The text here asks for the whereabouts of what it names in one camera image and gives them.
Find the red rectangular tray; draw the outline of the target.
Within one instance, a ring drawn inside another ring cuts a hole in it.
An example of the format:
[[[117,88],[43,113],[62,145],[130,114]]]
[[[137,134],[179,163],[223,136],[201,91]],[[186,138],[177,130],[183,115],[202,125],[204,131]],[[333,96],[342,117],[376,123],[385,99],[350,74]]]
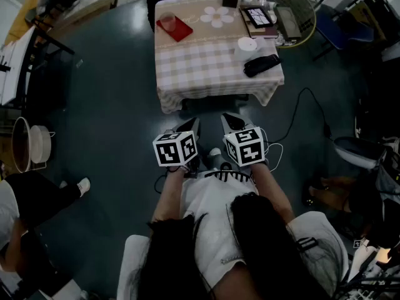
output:
[[[166,32],[161,26],[160,20],[156,21],[158,27],[160,27],[168,36],[172,38],[174,42],[181,42],[183,39],[188,37],[193,33],[193,29],[185,24],[176,16],[176,28],[173,32]]]

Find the person's right forearm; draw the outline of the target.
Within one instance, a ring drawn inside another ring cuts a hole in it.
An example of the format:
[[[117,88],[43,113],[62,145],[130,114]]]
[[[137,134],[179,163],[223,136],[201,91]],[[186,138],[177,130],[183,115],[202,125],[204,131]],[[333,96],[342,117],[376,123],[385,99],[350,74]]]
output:
[[[291,203],[269,168],[262,163],[252,164],[251,172],[259,195],[268,198],[285,223],[290,223],[295,218]]]

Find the person's white shirt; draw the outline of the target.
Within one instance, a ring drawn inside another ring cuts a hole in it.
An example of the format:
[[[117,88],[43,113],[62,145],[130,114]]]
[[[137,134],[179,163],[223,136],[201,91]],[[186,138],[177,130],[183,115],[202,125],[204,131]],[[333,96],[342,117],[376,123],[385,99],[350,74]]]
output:
[[[317,211],[285,223],[255,181],[185,179],[180,218],[129,236],[117,300],[331,300],[348,270]]]

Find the beige checked flower tablecloth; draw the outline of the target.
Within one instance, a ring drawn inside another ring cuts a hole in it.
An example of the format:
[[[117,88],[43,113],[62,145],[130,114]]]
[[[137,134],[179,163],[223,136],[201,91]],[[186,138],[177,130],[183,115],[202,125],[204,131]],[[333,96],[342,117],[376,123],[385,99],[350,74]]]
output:
[[[155,19],[173,13],[192,29],[176,42],[159,25],[154,27],[157,95],[169,114],[182,108],[184,99],[252,94],[266,106],[284,73],[277,65],[255,77],[244,73],[244,62],[234,50],[248,36],[239,9],[224,7],[223,0],[163,0],[156,3]]]

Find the black pouch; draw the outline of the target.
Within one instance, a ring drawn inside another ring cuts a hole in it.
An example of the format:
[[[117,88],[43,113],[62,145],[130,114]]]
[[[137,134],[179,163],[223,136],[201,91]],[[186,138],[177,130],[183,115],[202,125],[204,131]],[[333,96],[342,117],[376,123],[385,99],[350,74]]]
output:
[[[257,57],[253,60],[248,61],[244,65],[244,74],[253,78],[254,76],[267,71],[281,63],[281,59],[276,54],[271,54],[269,56]]]

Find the person's left forearm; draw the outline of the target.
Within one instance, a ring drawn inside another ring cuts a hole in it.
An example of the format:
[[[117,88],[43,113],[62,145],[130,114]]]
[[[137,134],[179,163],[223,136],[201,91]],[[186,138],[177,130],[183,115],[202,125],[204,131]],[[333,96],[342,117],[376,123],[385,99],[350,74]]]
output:
[[[151,221],[165,221],[180,218],[181,193],[186,170],[181,166],[166,176],[161,196]]]

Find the yellow wooden platform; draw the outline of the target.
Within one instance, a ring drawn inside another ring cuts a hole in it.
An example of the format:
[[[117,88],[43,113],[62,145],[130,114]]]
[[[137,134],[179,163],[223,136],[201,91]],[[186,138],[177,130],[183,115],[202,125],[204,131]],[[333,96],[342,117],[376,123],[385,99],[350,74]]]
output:
[[[92,18],[114,9],[117,6],[118,0],[94,0],[85,6],[81,6],[81,3],[79,3],[60,14],[52,24],[52,28],[47,30],[47,33],[57,36],[73,31]]]

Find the framed tablet on books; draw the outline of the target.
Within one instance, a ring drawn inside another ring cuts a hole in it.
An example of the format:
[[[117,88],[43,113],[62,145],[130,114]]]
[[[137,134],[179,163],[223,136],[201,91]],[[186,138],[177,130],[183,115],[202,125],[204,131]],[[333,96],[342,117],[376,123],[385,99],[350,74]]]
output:
[[[245,28],[247,30],[249,37],[253,38],[253,39],[255,39],[255,38],[276,39],[279,36],[279,34],[278,34],[278,30],[276,29],[276,27],[274,25],[272,27],[264,27],[264,28],[256,29],[252,25],[252,23],[250,22],[250,20],[246,16],[246,14],[243,11],[241,11],[242,8],[255,7],[255,6],[242,5],[239,7],[239,10],[240,10],[240,13],[241,13],[241,16],[244,21],[244,25],[245,25]]]

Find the pink glass cup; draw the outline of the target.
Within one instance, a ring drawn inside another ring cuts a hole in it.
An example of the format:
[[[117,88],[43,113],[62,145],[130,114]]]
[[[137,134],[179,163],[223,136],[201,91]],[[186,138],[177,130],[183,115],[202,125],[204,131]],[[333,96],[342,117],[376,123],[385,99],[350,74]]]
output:
[[[173,32],[176,28],[176,16],[173,12],[164,12],[161,14],[160,23],[166,32]]]

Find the round white basin stand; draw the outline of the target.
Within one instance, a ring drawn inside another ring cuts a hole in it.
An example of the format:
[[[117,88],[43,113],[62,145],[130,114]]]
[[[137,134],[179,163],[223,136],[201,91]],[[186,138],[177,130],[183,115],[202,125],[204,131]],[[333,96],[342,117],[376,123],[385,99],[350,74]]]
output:
[[[16,119],[12,129],[11,151],[19,173],[47,168],[55,134],[46,126],[30,126],[24,117]]]

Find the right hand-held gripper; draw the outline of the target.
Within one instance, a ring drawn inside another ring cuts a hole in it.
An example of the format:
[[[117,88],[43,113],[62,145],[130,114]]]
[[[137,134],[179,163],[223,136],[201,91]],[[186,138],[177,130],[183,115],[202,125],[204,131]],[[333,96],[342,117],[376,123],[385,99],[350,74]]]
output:
[[[234,113],[221,114],[221,122],[227,154],[239,167],[265,161],[264,139],[260,127],[245,129],[251,124],[251,120]]]

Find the grey white seat shell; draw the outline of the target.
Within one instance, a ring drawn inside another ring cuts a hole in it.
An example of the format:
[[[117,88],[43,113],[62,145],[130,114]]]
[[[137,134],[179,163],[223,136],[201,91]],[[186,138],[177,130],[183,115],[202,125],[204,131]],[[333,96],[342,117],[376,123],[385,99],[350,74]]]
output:
[[[348,163],[372,170],[385,158],[386,146],[356,137],[338,137],[333,141],[336,153]]]

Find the black claw hair clip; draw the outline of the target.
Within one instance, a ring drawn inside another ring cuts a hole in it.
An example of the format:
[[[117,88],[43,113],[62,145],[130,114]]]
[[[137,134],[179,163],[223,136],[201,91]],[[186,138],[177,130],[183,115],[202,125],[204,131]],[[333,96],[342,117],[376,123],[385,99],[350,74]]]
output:
[[[215,178],[217,178],[217,179],[219,179],[220,181],[223,181],[223,182],[227,182],[228,181],[228,177],[234,178],[235,180],[238,180],[241,183],[254,180],[254,178],[252,177],[251,174],[246,174],[246,173],[241,172],[241,171],[229,169],[228,168],[228,166],[229,166],[228,163],[224,163],[221,166],[222,166],[222,169],[217,169],[217,170],[214,170],[214,171],[206,172],[204,174],[204,177],[205,178],[215,177]]]

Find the black picture frame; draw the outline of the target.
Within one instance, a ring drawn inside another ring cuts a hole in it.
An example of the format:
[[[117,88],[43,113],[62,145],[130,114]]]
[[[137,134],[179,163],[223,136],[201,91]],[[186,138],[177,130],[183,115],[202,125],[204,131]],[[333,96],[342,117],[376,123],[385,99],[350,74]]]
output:
[[[241,11],[246,14],[256,29],[270,28],[274,25],[271,17],[262,6],[244,7],[241,9]]]

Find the black metal shelf rack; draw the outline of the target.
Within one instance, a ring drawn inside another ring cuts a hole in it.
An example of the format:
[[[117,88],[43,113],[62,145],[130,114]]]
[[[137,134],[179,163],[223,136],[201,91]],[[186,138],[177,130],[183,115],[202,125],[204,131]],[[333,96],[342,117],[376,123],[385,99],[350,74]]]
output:
[[[0,49],[0,108],[24,109],[31,75],[59,53],[75,52],[42,29],[31,27]]]

